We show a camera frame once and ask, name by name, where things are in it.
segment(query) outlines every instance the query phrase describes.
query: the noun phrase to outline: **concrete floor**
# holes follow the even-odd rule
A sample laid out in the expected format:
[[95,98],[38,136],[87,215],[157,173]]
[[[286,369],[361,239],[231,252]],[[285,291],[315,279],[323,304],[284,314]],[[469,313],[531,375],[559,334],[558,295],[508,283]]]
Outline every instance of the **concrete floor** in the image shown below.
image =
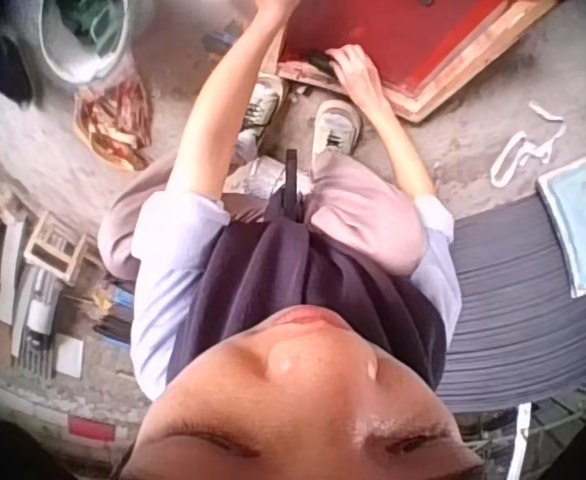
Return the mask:
[[[201,39],[237,20],[237,3],[155,2],[154,19],[134,44],[153,102],[153,145],[148,149],[152,158],[175,156],[193,100],[214,66]],[[12,23],[42,68],[38,5],[39,0],[14,0]],[[52,80],[45,68],[42,77],[40,109],[21,111],[0,96],[0,181],[10,184],[35,212],[50,209],[78,231],[94,234],[109,204],[134,174],[115,170],[83,146],[71,128],[71,89]],[[295,147],[304,167],[316,108],[329,96],[322,91],[294,95],[295,103],[284,109],[264,149],[281,159],[285,148]],[[556,143],[550,165],[531,162],[506,188],[495,189],[489,168],[513,134],[524,130],[542,142],[555,132],[555,125],[527,107],[529,100],[563,115],[568,131]],[[531,194],[537,176],[586,154],[586,0],[561,4],[429,119],[408,129],[456,217]],[[391,180],[388,158],[370,125],[355,156]]]

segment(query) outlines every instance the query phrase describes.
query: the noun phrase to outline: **shoelace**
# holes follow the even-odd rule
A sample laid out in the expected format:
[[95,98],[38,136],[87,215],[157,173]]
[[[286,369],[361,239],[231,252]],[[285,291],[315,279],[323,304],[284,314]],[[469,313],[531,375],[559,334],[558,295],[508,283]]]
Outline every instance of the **shoelace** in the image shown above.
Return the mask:
[[342,147],[342,139],[338,135],[333,133],[333,131],[331,131],[331,132],[329,132],[329,138],[326,141],[326,146],[327,147],[341,148]]
[[255,127],[264,127],[265,125],[260,125],[257,123],[257,119],[260,118],[262,114],[262,105],[258,103],[249,103],[249,106],[246,107],[246,112],[244,114],[244,120],[242,121],[242,130],[246,130],[248,128],[255,128]]

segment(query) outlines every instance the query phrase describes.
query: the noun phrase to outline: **red object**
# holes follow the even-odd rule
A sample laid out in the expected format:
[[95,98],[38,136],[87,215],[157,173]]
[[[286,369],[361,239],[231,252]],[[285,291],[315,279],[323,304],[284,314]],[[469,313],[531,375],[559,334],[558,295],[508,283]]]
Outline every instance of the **red object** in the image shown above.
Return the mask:
[[362,45],[383,80],[407,93],[435,73],[507,0],[302,0],[289,22],[282,60],[311,50]]
[[115,440],[115,426],[69,415],[69,433],[78,437],[112,442]]

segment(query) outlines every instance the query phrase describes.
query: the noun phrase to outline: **lips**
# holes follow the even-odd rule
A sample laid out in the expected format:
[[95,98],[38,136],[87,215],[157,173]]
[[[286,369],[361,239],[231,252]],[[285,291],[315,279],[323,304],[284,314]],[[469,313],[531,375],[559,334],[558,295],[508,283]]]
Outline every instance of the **lips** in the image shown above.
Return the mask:
[[325,323],[342,330],[353,330],[342,317],[326,308],[301,305],[282,312],[281,316],[273,321],[273,326],[278,325],[310,325]]

